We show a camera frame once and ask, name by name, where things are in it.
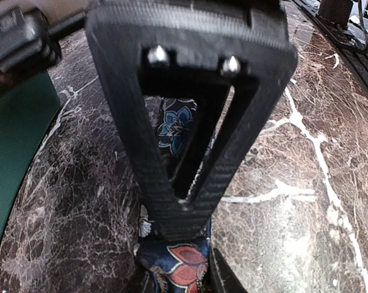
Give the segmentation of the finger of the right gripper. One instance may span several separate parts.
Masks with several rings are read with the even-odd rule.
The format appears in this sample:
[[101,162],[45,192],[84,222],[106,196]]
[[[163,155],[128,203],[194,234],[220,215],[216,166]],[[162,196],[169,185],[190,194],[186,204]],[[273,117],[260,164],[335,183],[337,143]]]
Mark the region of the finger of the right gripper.
[[85,31],[157,233],[207,224],[297,67],[279,1],[91,1]]

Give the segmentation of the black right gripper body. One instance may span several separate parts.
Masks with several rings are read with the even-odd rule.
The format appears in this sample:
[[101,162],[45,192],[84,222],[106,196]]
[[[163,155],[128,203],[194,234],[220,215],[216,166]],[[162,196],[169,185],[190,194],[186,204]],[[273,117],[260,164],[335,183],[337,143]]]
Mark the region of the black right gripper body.
[[60,40],[84,27],[87,1],[0,1],[0,96],[62,60]]

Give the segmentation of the dark floral necktie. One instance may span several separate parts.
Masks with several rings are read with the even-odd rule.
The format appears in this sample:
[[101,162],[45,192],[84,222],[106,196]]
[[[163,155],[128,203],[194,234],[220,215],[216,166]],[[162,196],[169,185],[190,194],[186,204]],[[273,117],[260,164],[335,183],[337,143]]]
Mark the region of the dark floral necktie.
[[[161,99],[155,133],[168,177],[173,176],[182,158],[196,114],[197,104],[192,99]],[[154,227],[146,206],[141,205],[134,256],[149,271],[155,292],[204,292],[211,224],[198,238],[185,242],[166,242]]]

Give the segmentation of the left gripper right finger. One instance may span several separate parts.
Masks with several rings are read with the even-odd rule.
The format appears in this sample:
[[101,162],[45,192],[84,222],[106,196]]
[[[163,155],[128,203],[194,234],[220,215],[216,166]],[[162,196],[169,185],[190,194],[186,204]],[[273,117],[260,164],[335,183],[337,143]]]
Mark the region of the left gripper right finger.
[[217,248],[209,252],[209,279],[211,292],[216,293],[247,293],[226,259]]

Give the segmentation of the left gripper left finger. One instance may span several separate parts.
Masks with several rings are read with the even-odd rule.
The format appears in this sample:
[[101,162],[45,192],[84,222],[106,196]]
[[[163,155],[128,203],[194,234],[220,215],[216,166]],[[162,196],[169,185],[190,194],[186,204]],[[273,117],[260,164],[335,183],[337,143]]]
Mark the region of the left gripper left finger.
[[154,280],[149,271],[143,267],[138,267],[131,279],[131,292],[154,293],[154,289]]

